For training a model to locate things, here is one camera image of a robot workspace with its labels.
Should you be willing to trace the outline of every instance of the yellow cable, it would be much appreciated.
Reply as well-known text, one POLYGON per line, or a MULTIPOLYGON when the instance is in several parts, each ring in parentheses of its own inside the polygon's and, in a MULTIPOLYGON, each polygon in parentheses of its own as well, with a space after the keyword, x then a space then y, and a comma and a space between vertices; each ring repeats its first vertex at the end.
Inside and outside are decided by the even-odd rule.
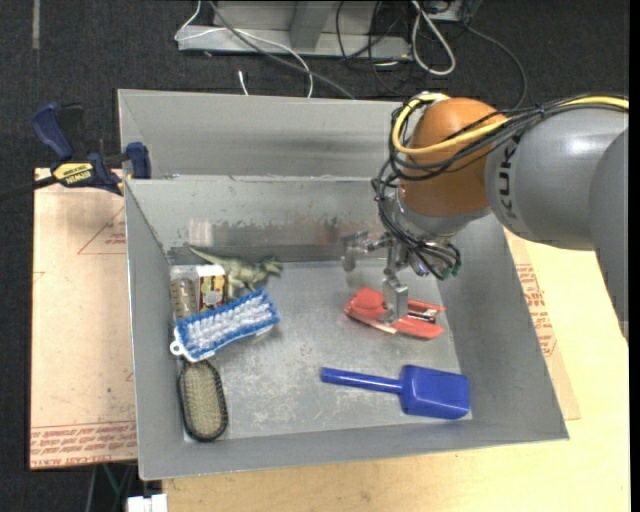
MULTIPOLYGON (((427 155, 429 153, 434 153, 436 151, 442 151, 443 149, 449 149, 458 144, 471 142, 474 139, 478 139, 483 135, 491 133, 492 131, 496 130, 497 128, 505 124, 507 121, 509 121, 509 118, 498 120, 491 124, 481 126, 474 130, 471 130, 467 133, 460 134, 457 137, 454 137, 452 139, 439 142, 437 144, 432 144, 431 146, 425 146, 422 148, 408 148, 406 146, 403 146, 402 143, 400 142, 400 127, 403 125, 404 121, 407 119, 412 109, 415 106, 419 105, 421 102, 433 103, 435 101, 438 101, 441 99, 448 99, 448 98, 449 97, 445 94, 434 93, 434 94, 424 94, 409 101, 409 103, 402 109, 402 111, 398 115, 398 118, 396 119, 396 122, 393 125, 393 128, 391 130, 391 142, 393 146, 399 152, 404 153, 406 155, 427 155)), ((594 105, 605 104, 605 105, 615 106, 618 108, 629 110, 628 100, 614 98, 611 96, 588 96, 588 97, 580 98, 577 100, 567 101, 562 105, 589 105, 589 104, 594 104, 594 105)))

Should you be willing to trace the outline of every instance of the toy dinosaur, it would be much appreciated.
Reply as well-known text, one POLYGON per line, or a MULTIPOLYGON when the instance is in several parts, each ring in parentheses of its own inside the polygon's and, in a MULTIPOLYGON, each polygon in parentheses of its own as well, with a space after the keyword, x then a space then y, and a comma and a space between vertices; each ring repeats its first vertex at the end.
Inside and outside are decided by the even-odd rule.
POLYGON ((282 263, 274 258, 264 258, 257 264, 248 263, 240 258, 215 256, 189 246, 193 254, 207 260, 209 263, 220 265, 227 274, 227 292, 234 298, 236 289, 248 288, 254 290, 253 285, 269 274, 280 274, 282 263))

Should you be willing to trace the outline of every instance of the blue plastic scoop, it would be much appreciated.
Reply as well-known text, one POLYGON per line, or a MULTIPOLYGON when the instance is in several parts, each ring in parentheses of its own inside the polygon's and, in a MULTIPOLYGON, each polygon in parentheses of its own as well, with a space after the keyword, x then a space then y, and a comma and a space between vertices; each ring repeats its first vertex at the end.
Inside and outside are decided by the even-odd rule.
POLYGON ((322 368, 330 384, 395 393, 405 414, 456 420, 469 412, 469 381, 464 375, 420 366, 404 366, 399 379, 322 368))

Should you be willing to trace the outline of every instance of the black mesh brush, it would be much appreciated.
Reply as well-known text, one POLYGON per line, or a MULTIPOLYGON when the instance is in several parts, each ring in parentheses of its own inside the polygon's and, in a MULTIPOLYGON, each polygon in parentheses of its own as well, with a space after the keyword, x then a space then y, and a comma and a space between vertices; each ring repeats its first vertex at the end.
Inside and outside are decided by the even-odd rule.
POLYGON ((218 371, 208 362, 188 363, 178 376, 182 417, 189 436, 213 441, 227 428, 227 405, 218 371))

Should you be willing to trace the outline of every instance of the blue brush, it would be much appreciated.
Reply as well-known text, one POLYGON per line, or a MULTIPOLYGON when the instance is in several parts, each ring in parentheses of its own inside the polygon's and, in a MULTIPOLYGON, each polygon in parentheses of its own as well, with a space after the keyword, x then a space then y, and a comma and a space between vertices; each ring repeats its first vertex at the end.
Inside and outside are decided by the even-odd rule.
POLYGON ((208 359, 236 341, 259 336, 280 321, 264 289, 243 295, 215 309, 176 322, 171 353, 192 363, 208 359))

